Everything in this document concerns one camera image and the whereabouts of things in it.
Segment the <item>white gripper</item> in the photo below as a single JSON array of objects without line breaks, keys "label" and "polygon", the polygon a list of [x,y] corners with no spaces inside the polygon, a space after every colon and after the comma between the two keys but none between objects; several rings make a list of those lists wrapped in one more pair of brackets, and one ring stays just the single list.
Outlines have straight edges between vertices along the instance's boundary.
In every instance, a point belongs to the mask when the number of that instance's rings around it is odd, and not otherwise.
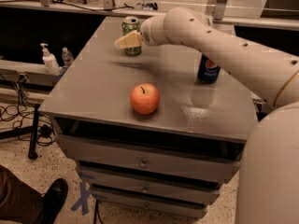
[{"label": "white gripper", "polygon": [[117,49],[130,49],[140,47],[142,40],[149,46],[160,46],[169,44],[164,30],[164,15],[158,15],[145,20],[141,24],[141,34],[133,30],[117,39],[114,45]]}]

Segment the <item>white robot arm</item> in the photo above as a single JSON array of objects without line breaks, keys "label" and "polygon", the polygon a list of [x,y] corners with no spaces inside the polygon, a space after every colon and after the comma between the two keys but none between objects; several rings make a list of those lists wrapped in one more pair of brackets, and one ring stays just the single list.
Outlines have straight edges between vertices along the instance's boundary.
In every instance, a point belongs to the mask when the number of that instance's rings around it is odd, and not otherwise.
[{"label": "white robot arm", "polygon": [[235,224],[299,224],[299,57],[229,35],[175,7],[115,41],[199,50],[274,110],[253,129],[239,171]]}]

